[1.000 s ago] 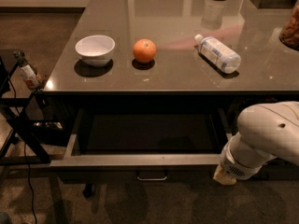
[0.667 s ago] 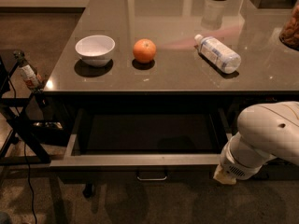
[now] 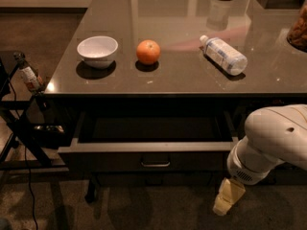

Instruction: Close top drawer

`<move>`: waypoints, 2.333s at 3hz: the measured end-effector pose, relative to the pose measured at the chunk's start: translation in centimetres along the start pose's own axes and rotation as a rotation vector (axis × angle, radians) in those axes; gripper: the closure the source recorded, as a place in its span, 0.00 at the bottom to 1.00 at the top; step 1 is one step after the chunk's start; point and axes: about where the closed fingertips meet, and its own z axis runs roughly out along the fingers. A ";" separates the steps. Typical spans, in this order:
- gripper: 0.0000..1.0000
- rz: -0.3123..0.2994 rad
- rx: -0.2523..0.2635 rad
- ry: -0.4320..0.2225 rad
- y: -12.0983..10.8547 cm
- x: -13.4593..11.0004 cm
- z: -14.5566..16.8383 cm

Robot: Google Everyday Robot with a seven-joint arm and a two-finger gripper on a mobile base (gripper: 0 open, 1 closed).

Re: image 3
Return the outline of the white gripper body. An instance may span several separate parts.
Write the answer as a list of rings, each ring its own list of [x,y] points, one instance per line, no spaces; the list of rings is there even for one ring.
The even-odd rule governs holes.
[[[255,148],[247,136],[240,140],[227,157],[229,174],[245,185],[255,185],[284,161]]]

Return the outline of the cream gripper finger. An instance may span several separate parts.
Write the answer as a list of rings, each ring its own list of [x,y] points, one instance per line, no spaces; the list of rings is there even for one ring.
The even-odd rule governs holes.
[[[213,212],[218,216],[225,216],[245,192],[245,186],[241,182],[224,178],[214,201]]]

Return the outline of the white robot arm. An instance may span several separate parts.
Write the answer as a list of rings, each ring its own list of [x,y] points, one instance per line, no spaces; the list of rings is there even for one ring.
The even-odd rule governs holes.
[[[245,136],[230,151],[229,178],[222,181],[213,212],[224,216],[246,192],[275,167],[290,163],[307,170],[307,105],[263,107],[245,121]]]

